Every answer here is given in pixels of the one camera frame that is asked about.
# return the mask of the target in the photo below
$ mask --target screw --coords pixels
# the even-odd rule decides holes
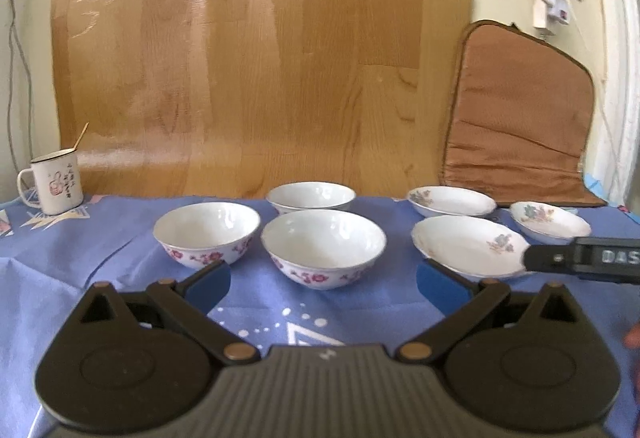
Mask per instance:
[[[255,355],[255,348],[246,342],[234,342],[226,345],[223,353],[229,360],[248,360]]]
[[[408,342],[400,348],[400,354],[408,360],[424,360],[431,357],[432,353],[431,346],[423,342]]]

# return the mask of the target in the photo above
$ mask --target wood grain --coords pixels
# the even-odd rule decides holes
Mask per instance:
[[[471,0],[52,0],[87,192],[262,197],[435,183]]]

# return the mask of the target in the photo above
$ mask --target enamel mug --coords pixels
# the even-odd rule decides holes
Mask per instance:
[[[30,202],[22,189],[22,176],[33,173],[39,203]],[[53,216],[82,203],[82,186],[75,149],[63,149],[31,160],[31,167],[18,174],[20,198],[29,207]]]

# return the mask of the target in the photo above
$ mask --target red printed design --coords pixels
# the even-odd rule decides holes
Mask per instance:
[[[180,252],[179,250],[174,250],[172,248],[169,248],[168,246],[162,246],[162,248],[164,248],[164,250],[167,252],[167,254],[169,256],[171,256],[174,259],[182,259],[182,257],[184,256],[184,254],[182,252]]]
[[[236,246],[233,248],[233,251],[237,252],[238,254],[244,254],[253,240],[254,237],[252,236],[250,238],[247,238],[245,241],[241,241],[240,243],[236,244]]]
[[[199,256],[194,256],[193,254],[191,254],[189,256],[189,259],[191,259],[191,261],[197,261],[199,263],[202,263],[203,265],[211,264],[214,261],[219,260],[220,258],[222,258],[221,252],[212,252],[211,254],[201,254]]]
[[[53,180],[49,182],[49,192],[52,196],[58,196],[65,190],[65,185],[62,183],[62,173],[58,171],[53,175]]]
[[[328,276],[324,275],[324,274],[309,274],[309,272],[300,272],[300,274],[298,272],[296,272],[295,270],[292,270],[291,272],[289,272],[291,275],[295,275],[296,277],[299,277],[300,279],[302,279],[302,281],[305,284],[311,284],[311,283],[323,283],[325,282],[327,279],[329,279]]]
[[[362,268],[360,270],[356,270],[355,272],[353,272],[353,274],[344,274],[340,276],[340,280],[342,281],[346,281],[346,282],[354,282],[359,280],[362,275],[369,269],[371,268],[370,266],[368,266],[367,268]]]

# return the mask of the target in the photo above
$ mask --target white print on tablecloth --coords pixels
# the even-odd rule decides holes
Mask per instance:
[[[79,207],[71,209],[70,211],[62,212],[62,214],[56,214],[55,216],[47,216],[41,211],[38,211],[36,214],[31,214],[30,212],[28,212],[28,215],[30,215],[30,219],[20,226],[27,227],[28,225],[33,225],[33,227],[31,227],[31,230],[42,227],[44,227],[44,229],[46,230],[52,225],[55,225],[56,223],[62,222],[64,220],[86,220],[91,217],[89,215],[88,206],[95,205],[104,197],[104,195],[94,195],[86,204],[80,205]]]
[[[285,317],[291,315],[291,308],[289,307],[284,308],[282,310],[282,314]],[[304,320],[311,319],[311,315],[309,315],[308,313],[303,313],[300,317]],[[311,330],[309,328],[305,328],[304,326],[300,326],[291,322],[287,322],[286,324],[287,324],[287,343],[290,345],[293,345],[293,346],[317,346],[319,344],[328,344],[331,346],[344,345],[343,342],[337,339],[334,339],[327,335],[322,335],[321,333]],[[328,321],[327,319],[318,317],[314,320],[314,325],[318,328],[324,328],[325,326],[328,325]],[[276,322],[273,325],[273,327],[279,328],[280,323]],[[254,328],[254,333],[253,333],[254,338],[251,339],[252,343],[255,344],[255,338],[257,337],[258,334],[260,334],[261,332],[266,333],[268,331],[270,331],[270,328],[268,326],[265,326],[263,329]],[[242,329],[238,331],[238,336],[240,338],[246,339],[250,336],[250,332],[247,329]],[[263,348],[263,344],[255,344],[255,346],[259,350]]]
[[[9,217],[6,215],[6,211],[0,211],[0,236],[12,236],[11,223],[9,223]]]

